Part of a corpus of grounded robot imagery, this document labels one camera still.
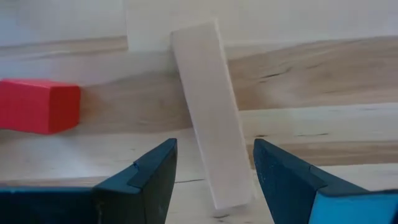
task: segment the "wooden board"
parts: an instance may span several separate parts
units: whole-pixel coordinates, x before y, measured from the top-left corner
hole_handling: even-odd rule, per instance
[[[275,144],[395,141],[398,103],[240,112],[247,142]]]
[[[360,166],[330,166],[322,169],[368,190],[392,189],[398,187],[398,164],[377,164]],[[204,180],[177,181],[170,202],[166,224],[273,224],[265,198],[261,192],[256,174],[253,173],[257,197],[250,204],[216,212]],[[78,179],[13,180],[0,182],[0,186],[87,186],[91,187],[106,177]]]
[[[0,130],[0,169],[12,170],[0,173],[0,179],[110,175],[171,137],[181,142],[184,151],[180,151],[180,156],[198,150],[193,130],[189,129],[192,124],[179,75],[172,68],[170,72],[162,71],[163,65],[156,63],[164,55],[128,54],[126,37],[25,47],[0,48],[0,77],[53,78],[81,84],[81,124],[55,136]],[[397,103],[397,65],[398,38],[378,37],[298,45],[229,61],[229,70],[240,110],[290,111],[308,106]],[[290,66],[293,69],[289,72],[275,75]],[[342,113],[345,125],[359,131],[352,134],[358,138],[364,136],[365,130],[381,127],[367,120],[378,117],[378,112],[394,123],[394,115],[387,111],[360,112],[367,114],[361,118],[371,128],[357,130],[349,123],[346,112]],[[332,123],[336,115],[320,124]],[[319,118],[309,121],[313,124]],[[359,118],[353,122],[364,127]],[[293,133],[313,128],[312,125],[296,127],[304,129],[277,135],[293,143],[276,143],[316,165],[398,162],[398,140],[369,141],[362,137],[353,141],[340,136],[341,141],[330,141],[338,135],[294,136]],[[335,133],[338,127],[332,127],[328,130]],[[246,138],[252,140],[261,134],[253,132],[246,134]],[[384,135],[375,132],[370,136]],[[199,179],[205,177],[198,171],[200,166],[200,162],[192,165]],[[177,176],[184,180],[187,174],[182,169]]]
[[[398,102],[398,38],[328,40],[239,58],[240,110]]]
[[[171,38],[215,206],[248,203],[249,159],[218,27],[207,22]]]

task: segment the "wooden block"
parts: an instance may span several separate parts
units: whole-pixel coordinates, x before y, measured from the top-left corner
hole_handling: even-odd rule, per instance
[[[171,38],[215,207],[248,203],[253,182],[218,26],[207,22]]]
[[[0,128],[53,134],[79,123],[80,88],[49,80],[0,81]]]
[[[229,61],[240,110],[398,102],[398,38],[309,42]]]

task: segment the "red block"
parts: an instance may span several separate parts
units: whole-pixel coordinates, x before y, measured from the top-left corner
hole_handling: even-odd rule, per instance
[[[0,81],[0,129],[53,134],[79,123],[80,88],[41,79]]]

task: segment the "wood grain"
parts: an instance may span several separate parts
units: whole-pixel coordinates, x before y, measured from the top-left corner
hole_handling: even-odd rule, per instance
[[[11,186],[37,186],[37,187],[92,187],[101,183],[108,177],[78,177],[60,179],[29,179],[29,180],[8,180],[0,182],[1,187]]]
[[[241,111],[247,142],[276,144],[397,140],[398,103]]]
[[[398,101],[398,38],[330,40],[229,62],[240,110]]]
[[[6,55],[0,58],[0,77],[17,74],[20,77],[52,77],[83,85],[81,124],[76,129],[55,136],[0,130],[0,168],[13,170],[11,173],[3,172],[0,179],[108,175],[129,163],[123,158],[136,158],[136,154],[128,153],[131,148],[142,148],[143,153],[171,137],[184,141],[184,147],[189,150],[197,149],[192,130],[186,134],[184,129],[192,124],[178,73],[144,72],[138,75],[134,72],[153,55],[133,60],[134,57],[125,55],[122,50],[97,52],[106,48],[97,49],[100,43],[124,45],[118,41],[98,40],[87,48],[79,43],[72,44],[74,48],[83,50],[76,55],[65,53],[53,57],[47,54],[48,51],[39,50],[41,55],[49,56],[17,61],[8,60]],[[57,44],[48,45],[48,49],[65,50]],[[12,53],[12,58],[24,58],[24,55],[35,55],[38,49],[7,50]],[[285,112],[308,106],[396,103],[397,66],[398,37],[331,40],[229,61],[240,110],[282,109]],[[396,116],[391,110],[373,115],[372,110],[360,111],[358,114],[370,114],[362,117],[364,123],[360,117],[352,120],[346,117],[340,121],[344,121],[344,126],[334,125],[334,118],[330,115],[324,119],[313,116],[308,118],[312,122],[310,126],[295,126],[299,127],[295,129],[286,125],[287,122],[294,123],[294,119],[285,112],[277,114],[275,121],[268,119],[268,122],[273,122],[273,127],[288,130],[279,134],[280,141],[275,143],[310,162],[337,165],[398,160],[395,154],[398,139],[394,136],[393,125]],[[324,130],[319,127],[321,124],[337,136],[339,127],[348,127],[352,133],[345,132],[338,138],[334,138],[335,134],[294,136],[308,134],[305,131],[313,129],[314,125],[318,126],[317,133],[323,134]],[[372,133],[376,127],[389,128],[389,132],[379,133],[376,129]],[[264,134],[250,132],[246,137],[252,141]],[[375,136],[388,138],[372,139]]]
[[[106,54],[127,50],[127,48],[127,38],[125,36],[64,40],[39,44],[0,46],[0,59],[38,60],[40,58],[64,57],[68,55]]]

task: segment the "wooden plank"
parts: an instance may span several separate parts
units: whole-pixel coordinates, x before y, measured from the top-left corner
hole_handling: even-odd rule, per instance
[[[98,55],[126,51],[127,37],[64,40],[38,44],[23,44],[0,47],[0,60],[38,60],[42,58]]]
[[[241,111],[247,142],[396,141],[398,103]]]
[[[278,146],[316,166],[398,163],[398,141],[317,142]],[[248,154],[254,169],[253,147],[248,142]]]
[[[0,136],[8,131],[0,130]],[[78,133],[55,136],[20,133],[0,138],[1,180],[62,179],[110,176],[168,138],[178,139],[176,181],[204,179],[205,172],[193,129],[164,133]]]
[[[207,22],[171,38],[215,206],[248,203],[249,159],[218,27]]]
[[[229,62],[240,110],[398,102],[396,36],[300,44]]]

